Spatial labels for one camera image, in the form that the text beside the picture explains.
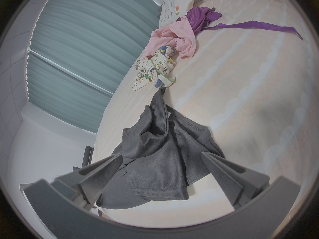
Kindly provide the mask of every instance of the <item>green curtain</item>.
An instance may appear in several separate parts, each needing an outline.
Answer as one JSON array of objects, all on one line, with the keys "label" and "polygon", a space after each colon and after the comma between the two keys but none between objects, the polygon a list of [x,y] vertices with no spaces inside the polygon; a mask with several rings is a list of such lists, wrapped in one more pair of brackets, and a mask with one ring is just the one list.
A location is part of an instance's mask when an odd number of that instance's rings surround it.
[{"label": "green curtain", "polygon": [[113,93],[159,26],[152,0],[49,0],[27,64],[29,101],[97,132]]}]

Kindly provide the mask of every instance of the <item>mattress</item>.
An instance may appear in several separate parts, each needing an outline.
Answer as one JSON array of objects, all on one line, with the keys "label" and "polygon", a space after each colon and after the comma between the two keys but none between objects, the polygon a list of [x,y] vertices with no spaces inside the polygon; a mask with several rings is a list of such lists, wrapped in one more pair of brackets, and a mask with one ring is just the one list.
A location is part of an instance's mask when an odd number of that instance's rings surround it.
[{"label": "mattress", "polygon": [[[301,185],[298,203],[319,170],[319,56],[309,29],[287,0],[203,0],[194,6],[223,14],[212,26],[256,20],[293,26],[304,38],[260,29],[203,31],[193,57],[175,57],[170,76],[176,82],[164,94],[167,105],[209,127],[228,160],[268,174],[270,183],[284,175]],[[157,91],[152,84],[133,91],[136,74],[132,67],[108,104],[92,162],[111,155],[122,130],[138,121]],[[102,211],[108,219],[152,228],[194,225],[233,211],[212,175],[188,191],[186,201]]]}]

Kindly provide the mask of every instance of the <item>black garment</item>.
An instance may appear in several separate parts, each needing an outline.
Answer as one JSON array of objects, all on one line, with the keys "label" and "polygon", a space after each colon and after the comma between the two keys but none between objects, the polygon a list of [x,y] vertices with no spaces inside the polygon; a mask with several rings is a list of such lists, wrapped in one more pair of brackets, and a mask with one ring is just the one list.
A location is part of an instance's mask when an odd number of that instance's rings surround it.
[{"label": "black garment", "polygon": [[209,174],[200,153],[225,157],[207,127],[165,104],[164,92],[165,87],[159,89],[139,121],[123,130],[123,141],[113,151],[123,155],[123,165],[98,206],[125,209],[150,200],[187,200],[186,186]]}]

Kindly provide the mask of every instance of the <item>purple strap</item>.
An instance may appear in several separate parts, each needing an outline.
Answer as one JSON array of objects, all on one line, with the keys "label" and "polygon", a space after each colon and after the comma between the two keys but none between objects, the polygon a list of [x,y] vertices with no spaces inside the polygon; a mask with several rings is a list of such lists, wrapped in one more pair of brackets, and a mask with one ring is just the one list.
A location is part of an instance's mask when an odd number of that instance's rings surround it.
[{"label": "purple strap", "polygon": [[208,7],[194,7],[190,9],[186,15],[190,25],[192,26],[195,36],[200,31],[203,31],[206,29],[241,28],[241,29],[264,29],[264,30],[272,30],[272,31],[289,32],[289,33],[294,33],[298,35],[300,39],[303,40],[301,35],[292,26],[277,26],[274,24],[258,22],[254,20],[238,23],[238,24],[233,24],[233,25],[226,25],[226,24],[219,23],[217,26],[207,27],[211,22],[218,20],[221,16],[222,14],[215,12],[215,8],[209,9]]},{"label": "purple strap", "polygon": [[217,26],[203,27],[202,31],[206,29],[222,29],[222,28],[264,29],[264,30],[271,30],[271,31],[288,32],[288,33],[296,34],[297,36],[300,37],[301,40],[303,40],[301,35],[292,26],[277,26],[274,24],[259,22],[254,20],[238,23],[238,24],[233,24],[233,25],[218,23]]}]

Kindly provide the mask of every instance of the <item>cartoon print garment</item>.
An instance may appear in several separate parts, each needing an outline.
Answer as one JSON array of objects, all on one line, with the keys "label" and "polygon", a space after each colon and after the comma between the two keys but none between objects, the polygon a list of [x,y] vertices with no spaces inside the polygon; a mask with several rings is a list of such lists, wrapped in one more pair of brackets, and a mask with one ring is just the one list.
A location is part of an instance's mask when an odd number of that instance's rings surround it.
[{"label": "cartoon print garment", "polygon": [[163,46],[153,56],[139,58],[135,64],[135,69],[139,72],[132,89],[138,90],[150,82],[153,82],[154,87],[158,89],[173,84],[175,77],[168,78],[167,76],[176,65],[170,58],[175,53],[175,48]]}]

